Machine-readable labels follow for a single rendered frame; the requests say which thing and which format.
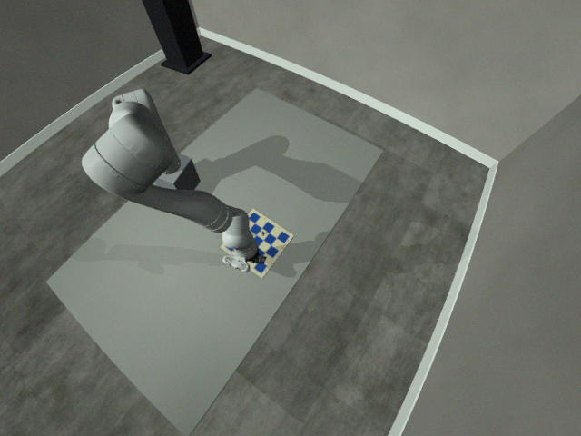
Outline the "blue and cream chessboard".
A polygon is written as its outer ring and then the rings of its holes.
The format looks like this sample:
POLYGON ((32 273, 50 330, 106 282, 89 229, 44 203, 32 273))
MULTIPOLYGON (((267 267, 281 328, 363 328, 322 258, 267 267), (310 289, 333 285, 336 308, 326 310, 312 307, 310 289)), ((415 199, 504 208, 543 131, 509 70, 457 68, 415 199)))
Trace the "blue and cream chessboard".
POLYGON ((247 263, 253 273, 263 278, 294 235, 255 209, 252 209, 248 216, 250 219, 250 231, 258 245, 259 254, 267 258, 264 264, 247 263), (260 235, 261 231, 264 232, 263 236, 260 235))

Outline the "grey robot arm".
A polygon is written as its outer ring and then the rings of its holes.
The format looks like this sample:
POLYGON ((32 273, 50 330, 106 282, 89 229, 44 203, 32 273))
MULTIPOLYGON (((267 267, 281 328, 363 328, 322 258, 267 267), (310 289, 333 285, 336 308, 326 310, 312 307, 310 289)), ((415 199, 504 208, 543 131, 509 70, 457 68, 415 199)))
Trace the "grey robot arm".
POLYGON ((162 174, 178 171, 181 161, 146 90, 113 99, 109 129, 86 152, 82 166, 109 193, 178 215, 214 233, 223 232, 223 244, 237 254, 225 255, 223 262, 245 273, 250 270, 246 259, 256 254, 258 245, 245 211, 227 206, 210 193, 152 184, 162 174))

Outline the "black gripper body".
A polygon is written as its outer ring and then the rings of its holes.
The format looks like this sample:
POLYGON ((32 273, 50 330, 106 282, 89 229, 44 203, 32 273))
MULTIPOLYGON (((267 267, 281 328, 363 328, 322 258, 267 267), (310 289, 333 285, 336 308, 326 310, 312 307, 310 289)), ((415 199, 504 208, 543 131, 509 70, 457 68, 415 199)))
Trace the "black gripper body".
POLYGON ((258 259, 259 259, 259 258, 258 258, 258 255, 259 255, 259 256, 261 256, 261 255, 259 254, 259 248, 258 248, 258 250, 257 250, 256 254, 255 254, 253 257, 251 257, 250 259, 246 259, 246 261, 248 262, 248 261, 251 261, 251 260, 258 260, 258 259))

